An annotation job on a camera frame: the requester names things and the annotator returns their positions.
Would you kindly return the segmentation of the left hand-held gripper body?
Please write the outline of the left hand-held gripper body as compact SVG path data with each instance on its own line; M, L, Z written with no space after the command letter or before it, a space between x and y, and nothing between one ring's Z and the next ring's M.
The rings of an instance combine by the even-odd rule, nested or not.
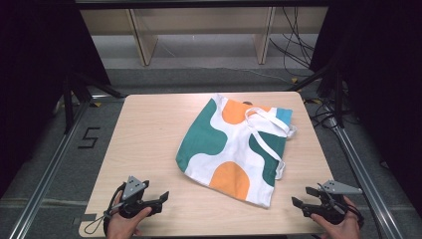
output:
M157 199L144 201L142 199L145 190L141 190L143 181L130 175L126 184L124 185L123 193L120 198L121 206L119 207L119 215L124 218L132 218L138 212L146 207L151 208L149 216L160 213L162 211L162 204L158 203Z

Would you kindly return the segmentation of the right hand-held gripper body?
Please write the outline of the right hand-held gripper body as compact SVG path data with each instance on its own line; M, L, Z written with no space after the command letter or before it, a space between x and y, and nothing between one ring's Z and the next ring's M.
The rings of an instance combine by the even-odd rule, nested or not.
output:
M343 221L345 214L351 211L359 217L359 225L363 224L363 216L358 209L344 199L345 194L361 194L360 188L328 180L324 184L319 183L316 189L320 191L320 197L317 197L320 200L320 205L307 204L307 208L302 209L305 217L317 214L331 224L337 225Z

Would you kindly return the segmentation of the patterned white canvas tote bag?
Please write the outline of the patterned white canvas tote bag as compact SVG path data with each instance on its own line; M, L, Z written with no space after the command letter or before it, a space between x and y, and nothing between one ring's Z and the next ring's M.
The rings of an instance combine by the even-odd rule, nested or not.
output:
M190 126L176 154L189 178L264 208L284 174L293 112L247 105L216 94Z

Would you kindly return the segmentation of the person's right hand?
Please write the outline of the person's right hand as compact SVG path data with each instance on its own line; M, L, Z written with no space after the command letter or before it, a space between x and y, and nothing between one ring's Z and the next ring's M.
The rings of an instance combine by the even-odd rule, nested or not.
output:
M360 239L359 217L351 211L348 211L343 221L337 225L317 214L312 214L311 219L324 230L319 235L320 239Z

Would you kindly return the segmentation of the person's left hand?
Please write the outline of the person's left hand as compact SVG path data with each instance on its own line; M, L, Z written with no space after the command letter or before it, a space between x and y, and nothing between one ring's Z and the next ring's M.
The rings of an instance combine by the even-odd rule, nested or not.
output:
M150 207L146 207L132 218L124 218L118 213L115 214L108 225L106 239L130 239L132 236L140 236L141 231L138 224L151 212Z

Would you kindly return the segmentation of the black metal stand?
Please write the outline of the black metal stand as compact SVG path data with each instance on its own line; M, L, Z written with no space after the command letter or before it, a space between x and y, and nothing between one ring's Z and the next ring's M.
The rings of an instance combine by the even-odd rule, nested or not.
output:
M124 94L114 90L111 86L100 83L85 74L70 72L63 80L63 98L66 116L65 133L68 133L75 124L73 96L76 96L80 103L89 103L93 98L88 86L94 86L117 99L125 98Z
M340 70L336 66L328 64L316 71L309 77L306 77L300 83L288 88L288 92L297 92L298 90L308 86L312 82L320 79L316 93L319 97L328 98L333 96L334 108L333 115L335 122L339 127L343 127L342 121L342 78Z

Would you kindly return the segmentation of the dark curtain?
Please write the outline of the dark curtain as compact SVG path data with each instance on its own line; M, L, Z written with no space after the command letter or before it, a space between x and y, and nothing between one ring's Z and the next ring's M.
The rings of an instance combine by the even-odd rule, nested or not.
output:
M0 0L0 197L76 73L109 82L76 0Z
M331 0L311 69L340 63L352 106L422 216L422 0Z

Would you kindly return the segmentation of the aluminium floor rail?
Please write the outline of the aluminium floor rail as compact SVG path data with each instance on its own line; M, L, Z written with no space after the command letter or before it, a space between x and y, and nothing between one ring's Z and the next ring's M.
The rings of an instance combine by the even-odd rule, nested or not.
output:
M404 234L399 229L393 214L388 209L387 204L382 199L380 192L364 167L345 129L340 126L336 119L330 119L329 124L339 138L340 145L345 150L350 168L363 191L374 220L385 235L384 239L404 239Z
M123 99L98 95L50 119L0 198L0 239L79 239Z

